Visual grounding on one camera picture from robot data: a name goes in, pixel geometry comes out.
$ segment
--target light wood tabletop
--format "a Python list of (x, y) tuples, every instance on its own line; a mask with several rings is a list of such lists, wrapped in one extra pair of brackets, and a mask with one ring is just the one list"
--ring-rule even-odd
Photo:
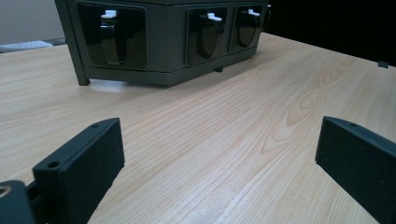
[(375, 223), (315, 163), (323, 116), (396, 141), (396, 68), (262, 34), (172, 88), (79, 86), (67, 46), (0, 54), (0, 181), (120, 118), (125, 167), (90, 223)]

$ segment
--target gray wall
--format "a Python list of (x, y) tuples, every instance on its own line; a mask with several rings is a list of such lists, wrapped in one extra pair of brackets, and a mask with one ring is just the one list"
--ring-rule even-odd
[(0, 0), (0, 44), (64, 38), (54, 0)]

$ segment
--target black backdrop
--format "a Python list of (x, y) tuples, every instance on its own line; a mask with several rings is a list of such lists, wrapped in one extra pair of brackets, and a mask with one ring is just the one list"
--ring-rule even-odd
[(267, 33), (396, 66), (396, 0), (270, 0)]

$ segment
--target white clip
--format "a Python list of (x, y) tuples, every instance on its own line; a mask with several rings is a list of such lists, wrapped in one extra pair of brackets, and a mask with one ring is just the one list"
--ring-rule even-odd
[(249, 15), (252, 15), (252, 16), (255, 16), (255, 17), (260, 17), (260, 13), (254, 12), (253, 9), (249, 9), (249, 10), (247, 11), (247, 13), (248, 13)]
[(207, 13), (207, 18), (212, 21), (222, 21), (222, 18), (216, 17), (215, 13)]
[(101, 16), (103, 19), (113, 19), (117, 17), (117, 10), (106, 10), (105, 13), (105, 15)]

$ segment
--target wood grain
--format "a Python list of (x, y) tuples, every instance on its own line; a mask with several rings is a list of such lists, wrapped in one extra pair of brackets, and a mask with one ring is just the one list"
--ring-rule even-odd
[(0, 180), (118, 117), (126, 165), (90, 223), (375, 223), (315, 165), (323, 116), (396, 141), (396, 69), (274, 35), (165, 89), (77, 83), (67, 47), (0, 54)]

